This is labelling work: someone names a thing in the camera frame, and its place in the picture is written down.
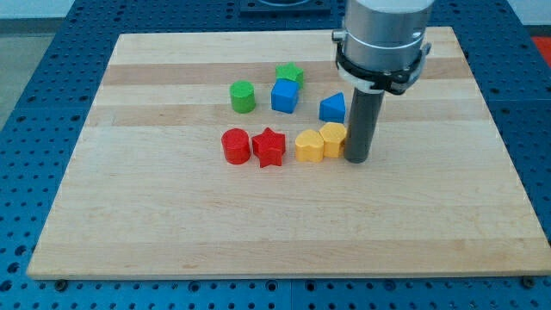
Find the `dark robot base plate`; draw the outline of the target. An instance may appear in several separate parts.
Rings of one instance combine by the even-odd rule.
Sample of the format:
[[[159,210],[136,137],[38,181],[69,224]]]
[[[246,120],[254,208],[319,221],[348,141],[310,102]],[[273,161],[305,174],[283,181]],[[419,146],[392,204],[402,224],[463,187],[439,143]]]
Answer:
[[[241,16],[261,14],[330,13],[330,0],[240,0]]]

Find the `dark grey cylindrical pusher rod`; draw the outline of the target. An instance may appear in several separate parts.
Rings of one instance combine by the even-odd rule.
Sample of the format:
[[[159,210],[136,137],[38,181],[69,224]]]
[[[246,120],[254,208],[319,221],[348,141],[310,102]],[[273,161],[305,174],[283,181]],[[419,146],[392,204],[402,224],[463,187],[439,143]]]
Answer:
[[[344,158],[349,162],[367,160],[383,98],[383,91],[365,93],[354,89],[344,144]]]

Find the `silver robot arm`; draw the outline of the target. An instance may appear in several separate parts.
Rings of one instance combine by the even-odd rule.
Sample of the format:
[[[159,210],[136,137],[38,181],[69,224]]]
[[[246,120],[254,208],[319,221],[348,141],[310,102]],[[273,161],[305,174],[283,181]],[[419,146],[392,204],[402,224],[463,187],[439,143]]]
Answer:
[[[433,0],[349,0],[331,34],[335,63],[353,97],[344,158],[368,158],[386,93],[400,96],[419,79],[431,44],[424,42]]]

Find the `black white tool mount ring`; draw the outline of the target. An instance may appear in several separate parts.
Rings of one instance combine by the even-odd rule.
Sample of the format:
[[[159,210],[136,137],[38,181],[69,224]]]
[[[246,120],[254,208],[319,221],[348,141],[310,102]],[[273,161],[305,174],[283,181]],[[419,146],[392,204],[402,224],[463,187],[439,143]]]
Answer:
[[[361,92],[374,94],[386,91],[400,96],[420,78],[430,50],[431,43],[424,44],[413,62],[402,70],[370,71],[347,59],[343,53],[343,43],[337,43],[335,65],[339,76]]]

